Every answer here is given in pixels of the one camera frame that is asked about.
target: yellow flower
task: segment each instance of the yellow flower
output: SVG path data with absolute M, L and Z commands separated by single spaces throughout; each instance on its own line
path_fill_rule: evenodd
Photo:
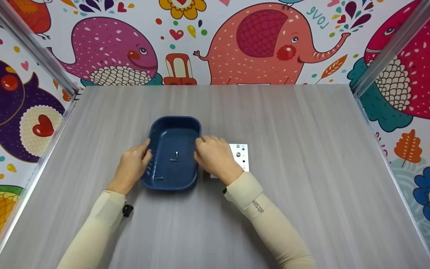
M 159 0 L 159 5 L 164 10 L 170 10 L 170 14 L 176 20 L 182 16 L 194 20 L 198 16 L 198 11 L 204 12 L 207 9 L 205 0 Z

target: elephant ear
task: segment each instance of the elephant ear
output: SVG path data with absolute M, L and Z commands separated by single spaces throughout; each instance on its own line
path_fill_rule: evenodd
M 250 13 L 237 29 L 240 50 L 256 58 L 272 57 L 280 30 L 288 16 L 278 10 L 259 10 Z

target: blue plastic tray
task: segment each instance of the blue plastic tray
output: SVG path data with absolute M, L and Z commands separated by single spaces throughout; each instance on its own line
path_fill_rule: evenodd
M 165 116 L 150 128 L 153 157 L 142 176 L 142 184 L 149 189 L 181 191 L 196 184 L 198 163 L 193 158 L 195 140 L 200 137 L 200 122 L 188 116 Z

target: gray table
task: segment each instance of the gray table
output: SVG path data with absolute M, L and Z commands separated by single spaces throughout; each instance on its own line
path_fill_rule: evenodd
M 320 268 L 430 268 L 379 147 L 345 85 L 89 87 L 0 253 L 0 268 L 51 269 L 111 180 L 121 153 L 164 115 L 247 143 L 250 170 Z M 137 188 L 101 268 L 276 267 L 214 179 L 189 192 Z

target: hand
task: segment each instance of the hand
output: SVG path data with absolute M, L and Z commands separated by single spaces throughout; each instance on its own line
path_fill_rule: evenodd
M 142 145 L 128 149 L 121 156 L 121 162 L 116 170 L 116 175 L 107 186 L 108 191 L 115 191 L 127 195 L 138 182 L 147 169 L 147 165 L 152 159 L 152 151 L 149 149 L 150 139 L 145 140 Z
M 230 145 L 223 138 L 202 136 L 195 140 L 193 153 L 197 163 L 210 174 L 218 177 L 226 186 L 237 180 L 243 169 L 235 162 Z

